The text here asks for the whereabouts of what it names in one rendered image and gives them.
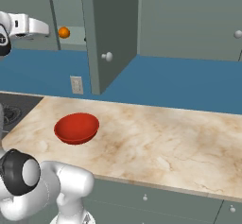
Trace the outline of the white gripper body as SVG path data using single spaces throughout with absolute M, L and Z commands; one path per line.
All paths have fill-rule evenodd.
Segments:
M 29 18 L 28 32 L 33 35 L 49 35 L 49 25 L 40 20 Z

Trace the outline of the orange tangerine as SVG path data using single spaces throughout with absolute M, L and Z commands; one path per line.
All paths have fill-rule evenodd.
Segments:
M 66 26 L 60 27 L 59 36 L 63 39 L 68 38 L 70 36 L 70 30 Z

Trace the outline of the grey-green open cabinet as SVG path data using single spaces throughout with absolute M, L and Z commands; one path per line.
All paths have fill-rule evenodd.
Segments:
M 70 36 L 60 39 L 62 50 L 85 51 L 85 28 L 82 0 L 53 0 L 58 28 L 67 27 Z

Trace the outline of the grey-green cabinet door with knob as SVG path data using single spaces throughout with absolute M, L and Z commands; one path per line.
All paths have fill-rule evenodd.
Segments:
M 92 93 L 102 94 L 136 57 L 139 0 L 82 0 Z M 101 59 L 112 52 L 112 61 Z

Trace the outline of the red bowl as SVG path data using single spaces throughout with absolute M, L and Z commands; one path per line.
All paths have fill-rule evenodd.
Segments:
M 54 127 L 54 133 L 65 144 L 81 145 L 92 140 L 98 129 L 99 121 L 94 115 L 76 112 L 61 118 Z

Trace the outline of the wide grey-green cabinet door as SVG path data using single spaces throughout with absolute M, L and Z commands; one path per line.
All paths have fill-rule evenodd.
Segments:
M 142 56 L 241 59 L 242 0 L 142 0 Z

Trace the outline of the black hob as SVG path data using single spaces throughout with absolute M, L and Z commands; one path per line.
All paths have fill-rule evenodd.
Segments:
M 40 96 L 12 95 L 0 93 L 0 103 L 4 109 L 2 137 L 10 133 L 42 100 Z

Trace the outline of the grey-green drawer front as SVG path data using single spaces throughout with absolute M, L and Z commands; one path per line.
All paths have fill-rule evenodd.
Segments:
M 95 179 L 88 199 L 213 223 L 222 201 L 117 181 Z

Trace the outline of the grey-green base cupboard door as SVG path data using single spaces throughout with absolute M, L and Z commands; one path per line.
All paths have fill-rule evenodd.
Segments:
M 235 208 L 235 212 L 230 212 L 230 206 Z M 224 200 L 215 224 L 242 224 L 242 203 Z

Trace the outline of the white wall socket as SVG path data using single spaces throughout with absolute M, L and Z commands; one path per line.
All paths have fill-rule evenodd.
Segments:
M 82 78 L 81 77 L 70 77 L 72 92 L 77 95 L 83 94 L 83 85 L 82 85 Z

